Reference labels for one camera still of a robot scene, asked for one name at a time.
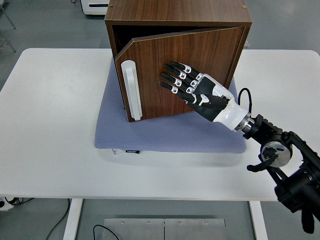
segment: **table leg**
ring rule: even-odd
[[[75,240],[82,208],[82,198],[72,198],[63,240]]]
[[[256,240],[268,240],[267,230],[260,201],[249,201]]]

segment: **robotic hand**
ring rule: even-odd
[[[317,153],[294,132],[283,132],[261,115],[251,118],[251,113],[239,106],[234,96],[211,76],[173,61],[164,68],[180,79],[162,73],[163,78],[177,86],[161,82],[162,87],[184,99],[205,119],[220,122],[232,131],[241,131],[244,138],[253,138],[261,144],[258,156],[261,163],[248,165],[247,169],[252,172],[267,170],[276,183],[274,191],[278,201],[292,213],[302,210],[303,230],[313,233],[313,215],[320,221],[320,157]],[[303,163],[288,177],[280,167],[291,159],[292,145],[300,150]]]

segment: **gray floor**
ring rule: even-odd
[[[22,51],[28,48],[109,48],[103,16],[85,16],[80,0],[7,0],[4,8],[16,25],[0,13],[0,29],[16,48],[0,46],[0,89]],[[320,53],[320,1],[247,0],[253,25],[248,41],[252,49],[314,50]],[[42,240],[63,216],[66,199],[34,199],[0,211],[0,240]],[[303,232],[300,212],[291,214],[278,202],[263,202],[269,240],[319,239]],[[225,218],[230,240],[254,239],[247,202],[92,200],[83,203],[77,239],[93,239],[92,228],[104,218],[124,216],[213,216]],[[51,235],[63,237],[66,221]]]

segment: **white table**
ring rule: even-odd
[[[243,154],[114,155],[96,149],[96,122],[111,60],[110,49],[34,48],[21,54],[0,92],[1,196],[277,200],[267,171],[246,170],[259,163],[260,146],[253,139]],[[253,117],[262,114],[320,150],[317,53],[244,50],[234,77],[238,91],[250,88]],[[300,159],[295,149],[284,172],[295,172]]]

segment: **white appliance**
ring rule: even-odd
[[[106,15],[109,1],[110,0],[80,0],[82,11],[85,15]]]

